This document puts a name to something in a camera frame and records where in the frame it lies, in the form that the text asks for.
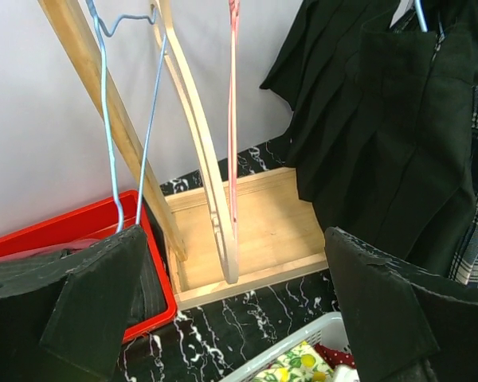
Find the white wall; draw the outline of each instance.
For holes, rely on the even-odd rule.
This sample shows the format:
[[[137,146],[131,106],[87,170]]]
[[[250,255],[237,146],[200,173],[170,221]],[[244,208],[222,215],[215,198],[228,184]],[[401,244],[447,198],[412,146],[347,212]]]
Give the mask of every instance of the white wall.
[[[283,132],[285,105],[258,85],[301,0],[243,0],[238,46],[238,140]],[[84,12],[88,10],[80,0]],[[144,14],[147,0],[96,0],[108,25]],[[200,91],[217,156],[226,156],[229,15],[226,0],[173,0],[178,37]],[[144,21],[107,40],[109,68],[139,137],[147,129],[157,52]],[[194,146],[163,72],[149,159],[160,182],[197,168]],[[121,189],[135,188],[117,153]],[[0,235],[111,195],[102,121],[37,2],[0,2]]]

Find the black skirt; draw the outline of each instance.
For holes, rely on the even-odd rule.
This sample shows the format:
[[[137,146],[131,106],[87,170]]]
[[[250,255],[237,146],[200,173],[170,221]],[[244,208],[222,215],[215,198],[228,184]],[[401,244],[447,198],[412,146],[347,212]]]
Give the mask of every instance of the black skirt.
[[[294,111],[287,164],[321,228],[446,275],[475,210],[478,4],[438,3],[444,39],[391,31],[395,0],[306,0],[261,87]]]

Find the black foam piece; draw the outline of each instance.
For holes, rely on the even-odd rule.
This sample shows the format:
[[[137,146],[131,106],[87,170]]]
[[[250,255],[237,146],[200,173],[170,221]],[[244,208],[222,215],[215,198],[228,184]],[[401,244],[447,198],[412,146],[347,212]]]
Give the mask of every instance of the black foam piece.
[[[478,290],[338,228],[326,255],[362,382],[478,380]]]
[[[147,238],[133,226],[0,280],[0,381],[112,377]]]

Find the blue wire hanger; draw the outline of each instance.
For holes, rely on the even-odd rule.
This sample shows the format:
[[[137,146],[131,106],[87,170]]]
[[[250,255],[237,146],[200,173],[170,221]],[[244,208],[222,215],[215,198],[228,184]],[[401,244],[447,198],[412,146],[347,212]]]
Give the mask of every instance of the blue wire hanger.
[[[420,24],[421,31],[426,33],[429,31],[427,27],[427,21],[425,20],[425,13],[423,12],[423,6],[421,6],[421,0],[414,0],[414,8],[416,9],[417,21]]]
[[[117,182],[116,159],[115,159],[115,153],[113,151],[112,130],[110,128],[110,118],[108,114],[108,101],[106,97],[108,66],[107,66],[106,46],[104,44],[104,39],[101,34],[101,31],[104,33],[106,37],[113,36],[115,31],[117,30],[117,27],[119,26],[119,23],[123,19],[147,20],[149,24],[154,25],[156,20],[156,12],[154,10],[152,14],[152,18],[147,15],[135,16],[130,14],[122,14],[116,19],[110,31],[108,30],[108,28],[104,24],[104,21],[100,18],[99,14],[97,13],[97,9],[96,9],[96,5],[94,4],[94,1],[86,0],[86,2],[87,2],[88,11],[90,12],[90,15],[92,16],[94,31],[96,32],[97,41],[99,43],[99,47],[101,51],[101,104],[103,105],[104,129],[106,132],[106,140],[108,144],[110,174],[112,176],[113,201],[116,204],[117,212],[119,215],[119,222],[117,224],[116,232],[120,232],[122,231],[123,225],[124,225],[124,212],[123,212],[122,203],[120,203],[120,199],[119,199],[119,186]],[[136,209],[135,224],[139,224],[141,211],[142,211],[141,207],[142,207],[142,195],[143,195],[143,179],[145,175],[145,166],[147,163],[147,150],[149,146],[149,139],[151,136],[151,127],[154,120],[154,112],[155,112],[156,100],[158,97],[158,89],[159,89],[159,79],[160,79],[161,69],[163,65],[163,56],[165,53],[166,42],[167,42],[167,36],[165,34],[163,38],[163,46],[162,46],[160,57],[159,57],[158,73],[156,76],[156,81],[154,86],[154,96],[152,100],[151,117],[149,120],[149,126],[147,128],[147,137],[145,138],[145,144],[143,145],[142,169],[140,172],[140,179],[139,179],[138,204]]]

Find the pink hanger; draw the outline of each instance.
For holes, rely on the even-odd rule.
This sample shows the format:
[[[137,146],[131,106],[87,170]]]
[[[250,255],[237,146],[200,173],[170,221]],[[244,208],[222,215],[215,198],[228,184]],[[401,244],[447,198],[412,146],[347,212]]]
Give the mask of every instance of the pink hanger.
[[[230,7],[230,90],[229,90],[229,208],[233,237],[237,241],[237,108],[236,47],[240,0],[229,0]]]

